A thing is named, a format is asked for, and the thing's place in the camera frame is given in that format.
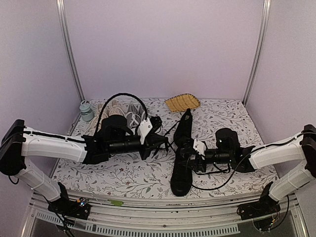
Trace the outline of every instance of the black shoe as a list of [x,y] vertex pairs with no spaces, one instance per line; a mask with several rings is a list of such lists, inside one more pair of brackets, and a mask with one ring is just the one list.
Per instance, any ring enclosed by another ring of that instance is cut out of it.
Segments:
[[185,196],[190,191],[192,185],[192,171],[186,167],[186,163],[191,154],[184,154],[184,156],[181,156],[180,150],[183,149],[178,148],[176,151],[176,158],[170,181],[171,191],[177,197]]
[[176,144],[178,147],[183,148],[185,147],[186,143],[192,140],[192,121],[193,117],[191,110],[187,109],[187,111],[182,115],[179,125],[173,135],[174,144]]

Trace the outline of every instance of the white wall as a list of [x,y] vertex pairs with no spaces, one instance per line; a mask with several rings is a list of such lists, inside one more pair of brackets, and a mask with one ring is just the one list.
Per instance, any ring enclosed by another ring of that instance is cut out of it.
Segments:
[[[62,40],[56,2],[6,0],[0,8],[0,137],[16,119],[65,134],[79,103]],[[54,159],[34,159],[46,173]],[[0,236],[21,235],[32,192],[0,174]]]
[[[272,1],[258,74],[247,109],[265,143],[316,126],[316,4]],[[278,165],[283,175],[294,164]],[[316,236],[316,182],[297,192],[310,236]]]
[[65,1],[85,96],[242,99],[263,0]]

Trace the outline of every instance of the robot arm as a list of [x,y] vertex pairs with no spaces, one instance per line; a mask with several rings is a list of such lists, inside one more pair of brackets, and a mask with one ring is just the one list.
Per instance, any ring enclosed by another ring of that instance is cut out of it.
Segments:
[[190,161],[192,169],[205,172],[207,163],[229,163],[237,172],[253,172],[267,165],[301,161],[286,175],[269,183],[259,201],[240,205],[238,211],[242,219],[279,211],[281,199],[316,178],[316,128],[312,125],[306,125],[292,137],[263,146],[241,148],[237,133],[228,128],[216,132],[216,141],[216,149],[207,149],[202,142],[194,141],[199,156]]
[[50,211],[87,219],[90,212],[87,200],[69,200],[66,188],[46,176],[29,156],[98,164],[108,161],[114,154],[136,151],[139,151],[142,159],[146,159],[153,149],[168,143],[166,137],[155,133],[161,126],[159,117],[141,122],[138,134],[133,134],[126,123],[126,118],[122,116],[110,116],[102,121],[96,136],[81,137],[37,131],[25,127],[23,120],[17,120],[1,142],[0,172],[21,179],[31,189],[42,194],[49,203]]

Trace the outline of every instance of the wire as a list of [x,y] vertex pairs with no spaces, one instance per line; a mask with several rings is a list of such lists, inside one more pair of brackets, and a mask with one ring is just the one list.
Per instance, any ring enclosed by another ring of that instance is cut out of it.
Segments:
[[24,134],[31,134],[31,135],[39,135],[39,136],[44,136],[44,137],[59,138],[59,139],[63,139],[65,141],[71,141],[71,142],[85,143],[85,141],[81,141],[81,140],[77,140],[77,139],[73,139],[73,138],[66,138],[65,136],[56,135],[56,134],[49,134],[49,133],[43,133],[43,132],[21,131],[21,132],[15,132],[15,133],[11,134],[10,136],[8,136],[8,138],[2,142],[2,144],[0,146],[0,151],[6,145],[6,143],[8,143],[8,141],[10,141],[10,139],[12,137],[14,137],[16,135],[22,135],[23,133]]
[[171,131],[172,131],[172,129],[174,129],[175,128],[175,126],[179,123],[180,121],[176,121],[176,123],[164,134],[164,137],[166,136],[166,135],[168,135]]
[[280,213],[277,211],[276,208],[275,208],[275,210],[276,210],[276,217],[273,219],[273,224],[275,221],[277,221],[279,219],[279,215],[280,215]]
[[96,134],[97,134],[97,132],[98,132],[98,130],[99,130],[99,124],[100,124],[100,121],[101,121],[101,118],[102,118],[102,114],[103,114],[103,112],[104,112],[105,107],[108,105],[108,103],[109,103],[111,100],[113,100],[114,98],[116,98],[116,97],[118,97],[118,96],[121,96],[121,95],[129,96],[129,97],[132,97],[132,98],[136,99],[136,100],[141,104],[141,106],[143,107],[143,109],[144,109],[144,111],[145,111],[145,119],[148,118],[148,111],[147,111],[147,108],[146,108],[144,102],[141,101],[141,99],[139,99],[137,96],[132,95],[132,94],[129,94],[129,93],[118,93],[118,94],[115,94],[115,95],[111,96],[111,98],[108,99],[108,100],[105,102],[105,104],[103,105],[103,107],[102,107],[102,109],[101,109],[101,112],[100,112],[100,114],[99,114],[97,126],[96,126],[96,128],[95,128],[93,137],[96,136]]
[[220,169],[218,168],[216,165],[214,165],[218,171],[210,171],[210,172],[207,172],[207,173],[197,173],[194,169],[193,172],[197,175],[206,175],[206,174],[229,174],[231,172],[231,166],[229,164],[227,164],[227,169]]
[[287,197],[287,208],[286,208],[285,215],[284,215],[283,219],[282,219],[276,226],[273,226],[273,227],[270,229],[270,231],[276,229],[277,227],[279,227],[279,226],[283,223],[283,221],[285,220],[285,218],[286,218],[286,216],[287,216],[287,214],[288,214],[288,210],[289,210],[289,208],[290,208],[290,198],[288,197],[288,195],[287,195],[286,197]]
[[57,211],[55,210],[55,208],[51,205],[51,202],[49,200],[46,199],[46,197],[44,197],[45,200],[47,201],[48,205],[50,206],[50,208],[53,210],[53,212],[56,214],[56,216],[58,217],[58,219],[63,223],[64,226],[64,232],[67,236],[69,237],[75,237],[74,234],[71,232],[70,228],[67,226],[67,222],[70,223],[67,218],[65,216],[63,216],[64,219],[62,219],[59,214],[57,213]]
[[173,150],[173,152],[176,153],[176,151],[173,149],[173,147],[172,147],[172,145],[169,143],[169,141],[168,141],[168,147],[170,147],[170,148]]
[[259,151],[259,150],[261,150],[261,149],[264,149],[264,148],[268,148],[268,147],[270,147],[270,146],[284,146],[284,145],[289,144],[290,142],[296,140],[298,137],[300,137],[300,136],[302,136],[302,135],[304,135],[304,134],[314,134],[314,135],[316,135],[316,133],[314,133],[314,132],[301,132],[299,135],[297,135],[296,137],[291,138],[290,140],[288,140],[288,141],[286,141],[286,142],[283,142],[283,143],[272,143],[272,144],[268,144],[268,145],[266,145],[266,146],[262,146],[262,147],[259,147],[259,148],[257,148],[257,149],[254,149],[253,151],[251,151],[250,153],[248,153],[247,155],[245,155],[245,156],[241,159],[241,161],[237,164],[237,166],[236,166],[235,169],[233,170],[232,174],[229,176],[229,178],[228,178],[222,185],[220,185],[220,186],[218,186],[218,187],[216,187],[216,188],[212,188],[212,189],[199,188],[199,187],[197,187],[197,186],[195,186],[195,185],[193,185],[193,184],[192,184],[192,187],[193,187],[193,188],[196,188],[196,189],[199,189],[199,190],[203,190],[203,191],[212,191],[212,190],[220,189],[220,188],[222,188],[223,186],[225,186],[225,185],[232,179],[233,175],[235,174],[235,172],[236,172],[237,168],[240,166],[240,164],[241,164],[247,157],[249,157],[252,153],[254,153],[254,152],[256,152],[256,151]]
[[172,145],[174,143],[174,140],[170,143],[170,145]]
[[14,184],[14,185],[17,185],[19,183],[19,181],[20,181],[20,179],[18,178],[18,180],[16,182],[13,182],[12,179],[11,179],[11,176],[8,175],[8,177],[9,177],[9,180],[11,181],[11,183]]

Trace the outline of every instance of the table surface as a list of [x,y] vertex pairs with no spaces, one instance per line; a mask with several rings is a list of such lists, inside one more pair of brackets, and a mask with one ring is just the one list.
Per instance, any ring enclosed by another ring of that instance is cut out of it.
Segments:
[[[142,99],[152,116],[162,119],[161,134],[164,134],[178,121],[182,113],[171,113],[165,99]],[[105,100],[91,100],[95,115],[98,104]],[[129,99],[118,99],[123,110],[131,103]],[[215,148],[215,132],[224,127],[238,133],[242,147],[262,145],[262,140],[239,100],[201,99],[201,106],[192,110],[192,137],[205,141],[209,148]],[[88,122],[82,119],[77,123],[73,136],[91,134],[87,131]],[[174,130],[169,134],[172,141]],[[160,151],[146,160],[141,160],[138,153],[115,155],[108,162],[98,165],[85,165],[78,162],[60,159],[54,171],[53,179],[62,182],[67,189],[89,192],[106,196],[129,198],[209,198],[230,195],[249,194],[262,191],[269,182],[277,179],[274,166],[266,166],[252,173],[235,173],[231,181],[214,191],[201,191],[192,188],[184,197],[176,197],[170,189],[170,178],[174,163],[174,153]],[[201,188],[214,188],[225,182],[230,174],[196,175],[193,183]]]

